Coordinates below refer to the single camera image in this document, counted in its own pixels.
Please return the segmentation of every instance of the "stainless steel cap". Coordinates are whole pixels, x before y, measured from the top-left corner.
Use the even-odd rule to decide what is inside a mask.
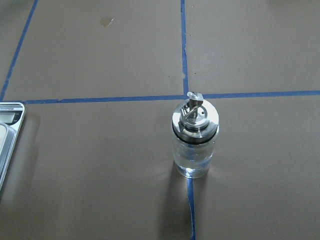
[[[189,144],[202,144],[219,130],[216,108],[201,93],[188,92],[189,99],[181,102],[173,112],[174,133]]]

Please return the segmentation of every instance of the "blue tape line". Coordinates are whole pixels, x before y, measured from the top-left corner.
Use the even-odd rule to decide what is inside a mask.
[[[188,200],[191,212],[191,240],[196,240],[196,221],[195,221],[195,201],[194,201],[194,183],[192,178],[186,180],[188,188]]]
[[[320,96],[320,90],[315,91],[275,91],[275,92],[247,92],[247,93],[219,93],[204,94],[205,99],[233,99],[233,98],[265,98],[265,97],[289,97],[289,96]],[[162,96],[119,96],[119,97],[96,97],[96,98],[66,98],[66,99],[39,99],[21,102],[23,104],[71,104],[71,103],[105,103],[105,102],[134,102],[134,101],[159,101],[159,100],[184,100],[184,95]]]
[[[234,98],[266,98],[266,97],[317,96],[317,95],[320,95],[320,90],[217,93],[217,94],[203,94],[203,97],[205,99],[234,99]]]
[[[188,81],[188,62],[187,62],[187,53],[186,53],[186,8],[185,0],[181,0],[181,40],[182,40],[182,72],[184,73],[183,79],[183,95],[187,96],[189,92],[189,81]]]
[[[10,78],[11,78],[11,75],[12,75],[12,72],[13,72],[13,69],[14,69],[14,67],[15,67],[15,65],[16,65],[16,61],[17,61],[17,58],[18,58],[18,55],[19,55],[19,52],[20,52],[22,43],[24,42],[24,39],[25,39],[25,36],[26,36],[26,34],[27,34],[30,21],[31,21],[31,19],[32,19],[32,16],[33,16],[34,11],[35,11],[36,6],[37,6],[37,3],[38,3],[38,0],[34,0],[33,5],[32,5],[32,8],[31,8],[30,13],[29,13],[29,16],[28,16],[28,18],[27,18],[27,20],[26,20],[26,23],[25,23],[25,25],[24,25],[24,28],[23,28],[23,31],[22,31],[22,34],[21,34],[21,37],[20,37],[18,46],[17,46],[16,49],[15,49],[15,53],[14,53],[14,56],[13,56],[13,59],[12,59],[12,62],[11,62],[11,65],[10,65],[10,68],[9,68],[9,71],[8,71],[8,74],[6,75],[5,82],[4,82],[3,87],[2,87],[2,90],[1,90],[0,101],[3,101],[3,100],[4,100],[4,97],[5,97],[5,94],[6,94],[6,90],[7,90],[7,88],[8,88],[9,81],[10,81]]]
[[[39,100],[17,100],[23,104],[73,104],[73,103],[105,103],[105,102],[134,102],[134,101],[161,101],[161,100],[183,100],[183,95],[164,96],[119,96],[119,97],[96,97],[96,98],[66,98],[66,99],[39,99]]]

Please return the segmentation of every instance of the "digital scale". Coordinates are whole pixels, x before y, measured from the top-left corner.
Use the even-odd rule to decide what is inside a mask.
[[[0,102],[0,190],[24,119],[25,106],[20,102]]]

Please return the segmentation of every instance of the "metal lever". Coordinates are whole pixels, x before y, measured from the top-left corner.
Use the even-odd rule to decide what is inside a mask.
[[[184,120],[186,120],[188,117],[196,119],[198,116],[198,108],[204,102],[204,97],[201,93],[193,91],[189,91],[187,96],[189,97],[189,102],[180,109],[181,117]]]

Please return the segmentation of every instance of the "water stain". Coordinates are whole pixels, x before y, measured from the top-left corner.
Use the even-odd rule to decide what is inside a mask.
[[[110,24],[114,21],[113,17],[111,16],[106,16],[101,18],[101,20],[99,21],[99,23],[104,26],[104,27],[108,27],[110,26]]]

